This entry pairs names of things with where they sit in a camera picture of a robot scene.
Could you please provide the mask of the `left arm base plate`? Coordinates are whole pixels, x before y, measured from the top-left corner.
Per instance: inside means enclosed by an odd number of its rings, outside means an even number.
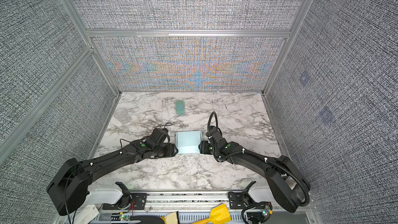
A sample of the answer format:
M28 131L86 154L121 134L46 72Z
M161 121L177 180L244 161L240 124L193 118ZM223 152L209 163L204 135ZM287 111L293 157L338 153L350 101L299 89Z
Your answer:
M103 204L102 210L144 210L147 196L146 193L131 193L129 197L122 196L115 204Z

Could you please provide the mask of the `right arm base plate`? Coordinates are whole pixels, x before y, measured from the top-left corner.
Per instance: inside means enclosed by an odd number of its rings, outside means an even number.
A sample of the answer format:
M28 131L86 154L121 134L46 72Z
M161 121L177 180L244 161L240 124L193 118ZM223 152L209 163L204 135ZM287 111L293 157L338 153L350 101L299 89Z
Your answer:
M257 202L252 197L250 197L248 193L245 193L243 191L229 191L228 200L230 209L242 210L246 207L257 204Z

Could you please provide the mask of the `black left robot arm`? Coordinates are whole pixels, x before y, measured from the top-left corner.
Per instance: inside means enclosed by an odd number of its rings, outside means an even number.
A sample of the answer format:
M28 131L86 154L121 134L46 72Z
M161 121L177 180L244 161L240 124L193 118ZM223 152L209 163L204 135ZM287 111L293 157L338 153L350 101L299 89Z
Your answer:
M83 205L88 187L99 178L145 159L170 158L178 154L166 128L155 128L151 135L131 141L124 147L89 160L72 158L63 163L47 187L47 194L60 216L67 216Z

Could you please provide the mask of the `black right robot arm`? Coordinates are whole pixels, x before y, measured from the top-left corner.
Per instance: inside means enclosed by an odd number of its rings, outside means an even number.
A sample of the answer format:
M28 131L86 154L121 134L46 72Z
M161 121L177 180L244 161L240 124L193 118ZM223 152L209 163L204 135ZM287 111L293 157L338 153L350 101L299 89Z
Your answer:
M290 213L309 205L311 185L287 156L268 157L227 142L222 132L211 125L206 132L207 145L203 154L212 155L219 163L243 166L264 177L276 202Z

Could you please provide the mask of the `light blue paper box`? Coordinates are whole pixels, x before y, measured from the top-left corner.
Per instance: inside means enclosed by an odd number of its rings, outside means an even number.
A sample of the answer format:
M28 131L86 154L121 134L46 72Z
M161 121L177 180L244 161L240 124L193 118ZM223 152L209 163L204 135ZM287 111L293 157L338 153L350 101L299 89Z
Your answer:
M200 153L201 131L183 131L176 134L176 147L179 154Z

